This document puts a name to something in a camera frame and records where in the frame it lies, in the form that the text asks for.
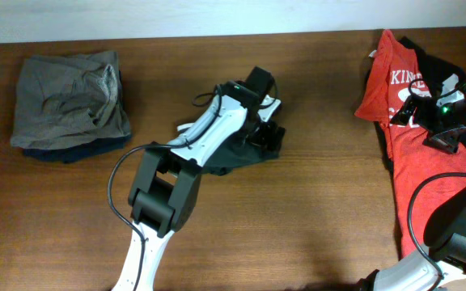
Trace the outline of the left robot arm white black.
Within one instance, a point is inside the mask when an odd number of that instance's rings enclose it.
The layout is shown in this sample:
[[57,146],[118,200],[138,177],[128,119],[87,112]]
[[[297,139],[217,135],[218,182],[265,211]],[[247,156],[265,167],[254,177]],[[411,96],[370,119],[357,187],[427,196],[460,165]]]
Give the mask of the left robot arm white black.
[[179,126],[174,140],[135,149],[143,156],[128,197],[131,214],[115,213],[132,230],[115,290],[154,288],[167,243],[191,216],[204,174],[279,156],[286,130],[272,119],[282,101],[269,71],[256,66],[245,80],[218,84],[208,96],[204,113]]

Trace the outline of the dark green t-shirt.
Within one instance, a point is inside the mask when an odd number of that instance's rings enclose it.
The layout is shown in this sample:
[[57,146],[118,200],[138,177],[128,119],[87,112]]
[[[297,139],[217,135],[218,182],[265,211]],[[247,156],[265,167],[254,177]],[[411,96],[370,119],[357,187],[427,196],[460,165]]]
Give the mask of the dark green t-shirt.
[[279,157],[280,151],[264,151],[250,143],[248,139],[253,133],[243,131],[237,120],[200,119],[170,142],[171,152],[197,165],[202,174],[218,176]]

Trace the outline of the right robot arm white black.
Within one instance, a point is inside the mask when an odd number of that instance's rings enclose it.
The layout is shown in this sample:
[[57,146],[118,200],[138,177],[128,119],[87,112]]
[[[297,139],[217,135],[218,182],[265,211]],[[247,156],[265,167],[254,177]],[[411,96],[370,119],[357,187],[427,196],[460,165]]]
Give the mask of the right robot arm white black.
[[[391,122],[404,125],[412,120],[427,130],[427,146],[455,153],[460,134],[466,132],[466,80],[454,90],[463,91],[464,98],[443,105],[411,92]],[[414,240],[413,244],[413,253],[390,268],[373,271],[354,289],[439,290],[449,282],[466,279],[466,187],[430,215],[424,242]]]

